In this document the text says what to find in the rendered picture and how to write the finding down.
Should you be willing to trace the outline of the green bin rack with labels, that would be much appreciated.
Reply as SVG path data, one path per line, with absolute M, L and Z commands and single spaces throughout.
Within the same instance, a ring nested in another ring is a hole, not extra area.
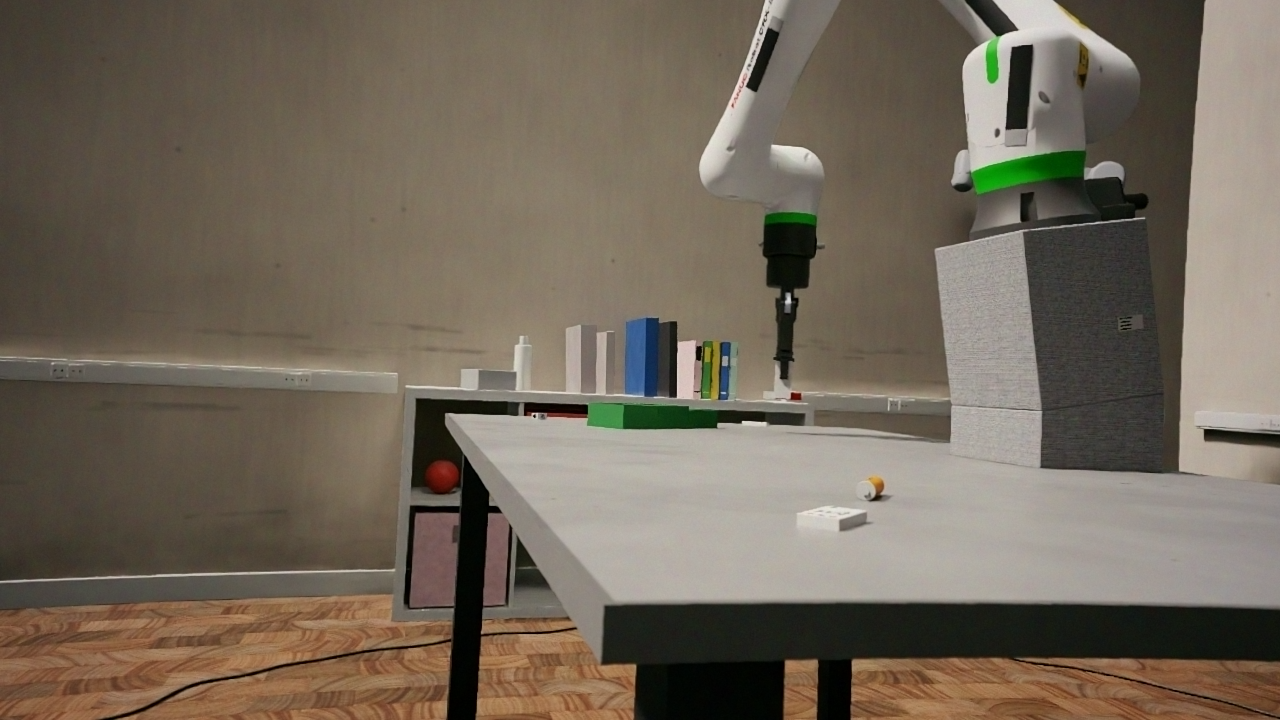
M 614 429 L 717 428 L 718 411 L 662 404 L 588 404 L 588 427 Z

